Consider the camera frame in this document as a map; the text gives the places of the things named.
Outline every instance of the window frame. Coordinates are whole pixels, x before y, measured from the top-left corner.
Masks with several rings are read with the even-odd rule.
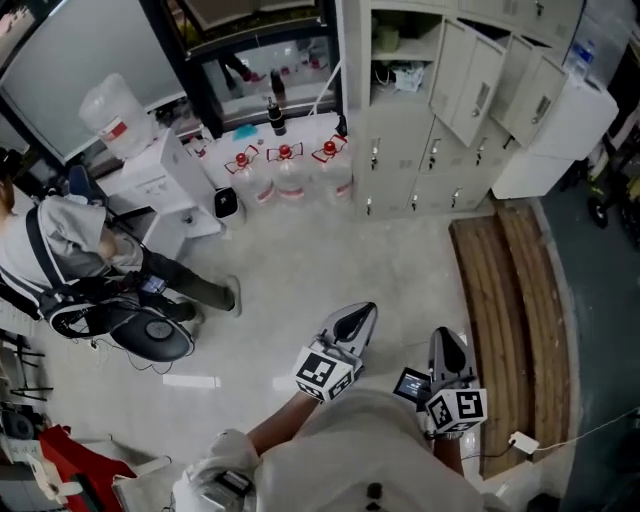
[[[316,0],[315,5],[320,11],[320,16],[317,18],[267,25],[209,41],[192,49],[185,47],[165,0],[139,0],[139,2],[169,63],[187,93],[194,113],[215,138],[220,138],[223,133],[232,131],[243,124],[266,123],[268,116],[265,110],[264,112],[225,119],[222,105],[209,82],[203,64],[217,60],[223,53],[238,53],[261,46],[310,37],[327,37],[329,64],[332,70],[340,60],[334,0]],[[191,21],[191,14],[188,9],[184,10],[183,2],[178,1],[177,3],[183,9],[185,17]],[[342,115],[340,75],[341,73],[337,73],[332,83],[334,97],[331,100],[321,101],[318,104],[318,113],[335,110]],[[313,102],[297,103],[283,108],[282,113],[287,117],[301,117],[309,113],[312,105]]]

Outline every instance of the gray floor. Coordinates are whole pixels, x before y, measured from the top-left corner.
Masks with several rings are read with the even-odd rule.
[[[184,261],[208,279],[220,272],[237,275],[244,312],[234,319],[208,311],[195,353],[171,373],[214,376],[218,387],[163,385],[161,376],[137,372],[106,341],[96,351],[40,326],[34,344],[47,354],[47,380],[55,387],[48,412],[76,437],[111,434],[151,455],[170,455],[177,464],[193,461],[222,429],[246,431],[277,410],[294,391],[289,372],[300,347],[326,315],[364,300],[378,304],[380,317],[365,354],[367,371],[356,385],[391,391],[405,366],[426,368],[427,342],[436,327],[470,336],[449,222],[422,217],[356,223],[318,206],[280,208],[250,218],[230,239],[192,242]],[[464,454],[477,453],[477,438],[473,443],[469,436],[464,447]],[[490,482],[477,475],[478,459],[465,466],[475,485],[500,489],[514,510],[522,510],[540,488],[562,487],[571,457],[562,450]]]
[[[606,230],[592,223],[588,195],[581,184],[542,201],[576,307],[581,433],[640,405],[640,253],[616,209]],[[615,450],[626,427],[619,422],[578,442],[563,512],[599,510],[620,484]]]

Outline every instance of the dark bottle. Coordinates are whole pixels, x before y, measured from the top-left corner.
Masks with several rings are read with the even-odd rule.
[[[284,82],[282,78],[280,78],[280,73],[275,69],[271,70],[271,89],[276,97],[276,101],[282,105],[287,99],[287,94],[284,90]]]
[[[284,125],[284,117],[282,116],[282,112],[280,112],[280,107],[277,103],[274,103],[271,98],[269,98],[267,113],[269,115],[269,123],[271,123],[271,128],[273,128],[275,134],[280,136],[287,133],[287,127]]]

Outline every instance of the wooden plank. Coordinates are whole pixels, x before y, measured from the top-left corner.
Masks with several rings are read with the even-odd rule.
[[[545,440],[540,439],[538,436],[543,435],[546,432],[546,424],[548,421],[547,413],[547,378],[545,374],[545,357],[544,347],[540,340],[543,337],[542,334],[542,319],[539,317],[537,304],[535,300],[534,284],[532,282],[533,276],[531,275],[529,265],[527,264],[527,258],[525,256],[526,247],[523,247],[513,220],[512,212],[505,209],[498,210],[498,217],[501,221],[504,229],[509,248],[511,250],[511,256],[516,269],[516,275],[520,283],[520,290],[522,293],[522,299],[524,302],[524,308],[526,312],[527,326],[529,329],[530,340],[530,353],[533,368],[533,387],[534,387],[534,406],[533,406],[533,435],[540,442]]]
[[[478,376],[482,386],[487,389],[488,420],[483,424],[480,442],[483,451],[487,448],[494,449],[498,445],[496,429],[493,428],[494,418],[498,416],[498,386],[495,383],[495,370],[491,345],[486,341],[491,339],[491,331],[487,313],[485,311],[484,294],[480,285],[480,278],[476,269],[474,256],[470,250],[469,231],[471,224],[468,221],[455,221],[449,229],[451,239],[460,267],[460,275],[465,291],[469,317],[471,320],[471,334],[474,341],[474,350],[478,367]],[[484,469],[485,459],[480,459],[481,472]]]
[[[524,357],[523,306],[510,252],[492,218],[455,221],[452,239],[469,306],[482,386],[487,389],[489,420],[482,429],[482,453],[502,453],[515,430],[529,432],[532,388]],[[520,464],[524,456],[508,451],[481,458],[490,478]]]
[[[496,308],[496,297],[493,291],[491,277],[489,275],[489,268],[486,261],[487,258],[483,252],[482,243],[478,233],[478,225],[483,222],[483,220],[469,220],[468,222],[471,226],[467,233],[469,250],[472,252],[473,261],[476,264],[476,272],[478,274],[482,290],[482,298],[489,325],[489,338],[478,340],[478,343],[482,344],[484,347],[488,347],[490,350],[490,359],[492,360],[494,378],[493,386],[495,387],[492,393],[494,414],[491,416],[491,422],[487,421],[484,425],[485,429],[491,429],[493,431],[493,442],[483,445],[482,453],[497,455],[502,453],[509,443],[509,435],[512,431],[509,431],[508,418],[512,414],[512,410],[510,409],[508,398],[509,386],[506,372],[504,370],[505,357],[502,348],[502,337],[500,332],[500,320],[498,318],[498,311]],[[482,385],[489,389],[486,383],[483,382]],[[505,457],[482,458],[480,464],[481,474],[490,474],[493,476],[508,469],[505,465],[505,459]]]
[[[504,436],[504,446],[509,443],[510,435],[520,430],[529,430],[529,403],[530,385],[527,380],[527,362],[524,359],[524,334],[522,316],[519,305],[519,286],[515,275],[510,275],[509,271],[512,262],[508,254],[508,248],[503,246],[499,238],[500,227],[495,219],[485,218],[483,222],[477,223],[477,232],[483,245],[489,274],[493,285],[493,298],[498,310],[500,322],[500,341],[502,346],[497,348],[496,354],[502,353],[503,369],[507,382],[507,397],[509,409],[506,423],[506,435]],[[482,474],[485,478],[497,475],[524,462],[525,456],[522,452],[510,450],[502,458],[487,459],[485,471]]]
[[[519,210],[521,231],[529,239],[533,247],[531,254],[540,276],[540,288],[548,322],[549,338],[547,339],[546,358],[553,368],[554,399],[552,400],[553,429],[549,429],[548,442],[556,444],[566,440],[568,430],[570,396],[569,367],[567,355],[567,338],[563,315],[558,300],[555,276],[551,270],[551,262],[546,247],[541,243],[541,233],[537,221],[530,208]],[[552,450],[536,454],[539,458],[552,453]]]
[[[535,386],[534,437],[542,446],[566,439],[570,396],[566,331],[546,247],[531,209],[501,210],[530,326]],[[552,453],[539,452],[534,460]]]

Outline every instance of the shoe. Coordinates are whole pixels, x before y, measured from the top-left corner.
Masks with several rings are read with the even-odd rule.
[[[229,314],[233,317],[239,317],[242,314],[242,301],[240,299],[240,281],[236,276],[227,276],[224,280],[224,285],[231,289],[233,297],[236,303],[233,308],[229,310]]]
[[[187,322],[193,322],[194,325],[202,325],[205,321],[205,317],[204,317],[204,313],[202,312],[202,310],[198,307],[198,305],[193,302],[192,300],[188,299],[187,297],[179,297],[176,299],[176,302],[178,304],[183,304],[185,302],[188,302],[189,304],[191,304],[193,306],[193,309],[195,310],[195,315],[192,319],[187,320]]]

